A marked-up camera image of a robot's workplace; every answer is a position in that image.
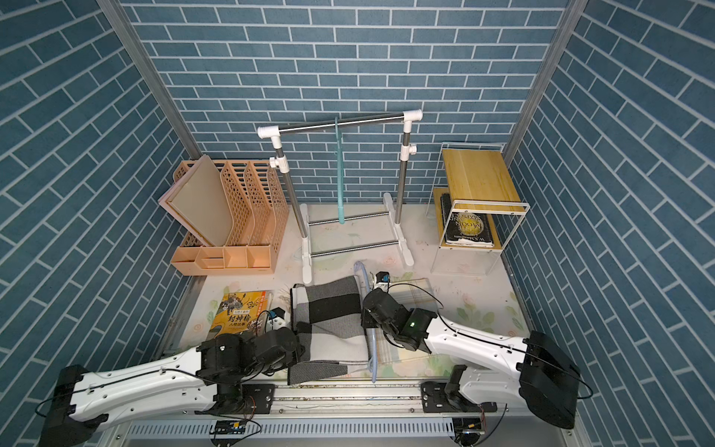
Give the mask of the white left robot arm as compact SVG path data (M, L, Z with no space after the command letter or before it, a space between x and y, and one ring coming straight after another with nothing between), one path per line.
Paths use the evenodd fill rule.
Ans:
M264 335L219 335L165 359L112 372L66 367L39 443L75 446L98 431L165 413L243 413L244 383L298 363L304 351L294 331L283 327Z

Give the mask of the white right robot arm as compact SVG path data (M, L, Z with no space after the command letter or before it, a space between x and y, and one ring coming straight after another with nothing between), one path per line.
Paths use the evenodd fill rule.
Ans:
M452 406L472 412L484 402L525 405L552 426L575 427L579 387L586 383L577 364L548 335L492 335L443 318L437 311L407 309L381 289L367 294L363 308L401 348L463 361L445 387Z

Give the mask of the translucent blue clothes hanger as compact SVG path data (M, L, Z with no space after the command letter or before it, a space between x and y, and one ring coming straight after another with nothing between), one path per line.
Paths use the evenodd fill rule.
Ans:
M361 305L361 324L366 333L369 362L368 369L372 375L372 383L377 382L378 378L378 346L377 346L377 327L374 326L371 316L364 309L364 300L368 293L372 290L370 278L367 269L363 262L357 261L354 264L354 275L357 277L359 285L360 305Z

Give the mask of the black grey checkered scarf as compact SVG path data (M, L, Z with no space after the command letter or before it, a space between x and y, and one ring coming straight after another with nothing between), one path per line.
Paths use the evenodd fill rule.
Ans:
M304 349L289 368L291 386L368 368L370 354L361 324L359 285L353 276L314 286L295 285L292 331Z

